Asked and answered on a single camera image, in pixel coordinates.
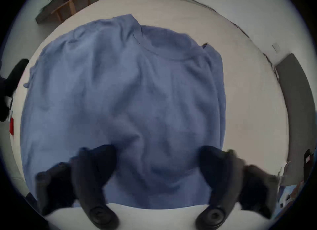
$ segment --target red object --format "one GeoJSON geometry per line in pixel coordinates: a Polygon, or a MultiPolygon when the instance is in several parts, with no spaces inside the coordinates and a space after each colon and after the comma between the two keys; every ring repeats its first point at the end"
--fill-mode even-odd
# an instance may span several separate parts
{"type": "Polygon", "coordinates": [[[13,135],[13,117],[10,119],[10,134],[13,135]]]}

